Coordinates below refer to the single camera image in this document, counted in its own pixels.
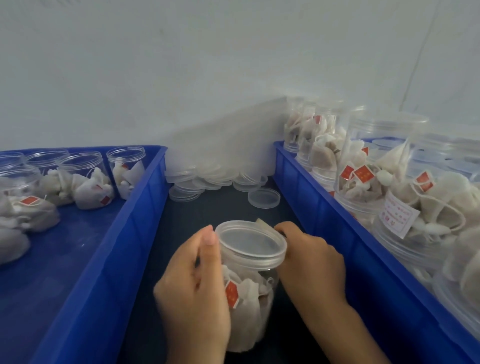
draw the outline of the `red label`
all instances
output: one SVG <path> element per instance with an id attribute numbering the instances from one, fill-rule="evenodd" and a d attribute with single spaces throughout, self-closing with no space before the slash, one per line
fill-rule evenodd
<path id="1" fill-rule="evenodd" d="M 352 174 L 354 168 L 351 166 L 346 166 L 345 169 L 343 170 L 342 174 L 340 174 L 340 177 L 342 177 L 345 180 L 350 179 L 350 175 Z"/>
<path id="2" fill-rule="evenodd" d="M 227 282 L 227 285 L 225 286 L 225 295 L 227 296 L 229 307 L 236 308 L 239 303 L 239 292 L 237 290 L 237 285 L 234 282 L 230 280 Z"/>
<path id="3" fill-rule="evenodd" d="M 355 174 L 362 183 L 366 183 L 369 180 L 371 180 L 373 177 L 375 177 L 375 175 L 370 170 L 370 168 L 368 168 L 365 165 L 358 168 L 356 171 L 353 172 L 353 174 Z"/>
<path id="4" fill-rule="evenodd" d="M 106 204 L 108 204 L 109 202 L 110 202 L 110 197 L 108 197 L 108 196 L 105 196 L 104 198 L 102 198 L 102 199 L 100 200 L 100 203 L 101 203 L 102 205 L 106 205 Z"/>
<path id="5" fill-rule="evenodd" d="M 433 185 L 433 182 L 430 181 L 430 182 L 421 184 L 421 185 L 420 185 L 420 188 L 421 188 L 422 191 L 427 192 L 427 191 L 428 191 L 429 189 L 431 189 L 433 186 L 434 186 L 434 185 Z"/>
<path id="6" fill-rule="evenodd" d="M 428 171 L 424 171 L 421 173 L 420 176 L 418 176 L 415 180 L 422 184 L 422 183 L 426 183 L 428 181 L 430 181 L 432 179 L 432 177 L 430 176 L 430 174 L 428 173 Z"/>
<path id="7" fill-rule="evenodd" d="M 24 198 L 22 201 L 20 201 L 20 203 L 24 204 L 24 205 L 31 205 L 32 203 L 37 202 L 38 200 L 39 200 L 38 197 L 28 196 L 28 197 Z"/>

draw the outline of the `blue plastic crate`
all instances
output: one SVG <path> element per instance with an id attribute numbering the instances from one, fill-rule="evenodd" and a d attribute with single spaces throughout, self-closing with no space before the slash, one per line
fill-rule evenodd
<path id="1" fill-rule="evenodd" d="M 345 258 L 346 293 L 394 363 L 480 363 L 480 343 L 275 142 L 274 180 L 308 234 Z"/>
<path id="2" fill-rule="evenodd" d="M 148 167 L 128 201 L 60 207 L 59 225 L 31 234 L 30 251 L 0 266 L 2 363 L 116 361 L 168 195 L 167 148 L 144 147 Z M 97 150 L 108 166 L 111 148 L 68 150 Z"/>

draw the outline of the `dark table surface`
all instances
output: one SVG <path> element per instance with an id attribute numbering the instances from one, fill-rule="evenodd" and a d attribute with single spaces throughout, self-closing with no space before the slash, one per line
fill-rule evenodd
<path id="1" fill-rule="evenodd" d="M 278 191 L 271 178 L 266 187 Z M 255 221 L 257 218 L 271 226 L 287 220 L 300 226 L 283 196 L 277 207 L 259 209 L 250 205 L 247 193 L 237 191 L 232 186 L 222 187 L 218 191 L 205 191 L 199 198 L 187 203 L 167 200 L 137 292 L 118 364 L 165 362 L 165 335 L 152 291 L 177 248 L 206 225 L 211 224 L 215 228 L 224 221 Z M 276 291 L 264 339 L 249 352 L 227 353 L 225 358 L 227 364 L 327 362 L 281 284 Z"/>

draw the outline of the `white wall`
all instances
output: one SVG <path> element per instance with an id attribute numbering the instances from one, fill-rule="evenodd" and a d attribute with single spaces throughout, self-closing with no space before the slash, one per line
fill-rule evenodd
<path id="1" fill-rule="evenodd" d="M 283 96 L 332 90 L 474 124 L 479 6 L 457 2 L 2 0 L 0 149 L 271 161 Z"/>

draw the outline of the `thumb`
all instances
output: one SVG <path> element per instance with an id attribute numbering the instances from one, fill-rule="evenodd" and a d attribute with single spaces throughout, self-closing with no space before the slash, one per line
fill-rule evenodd
<path id="1" fill-rule="evenodd" d="M 222 259 L 220 243 L 214 231 L 206 232 L 200 244 L 201 290 L 223 290 Z"/>

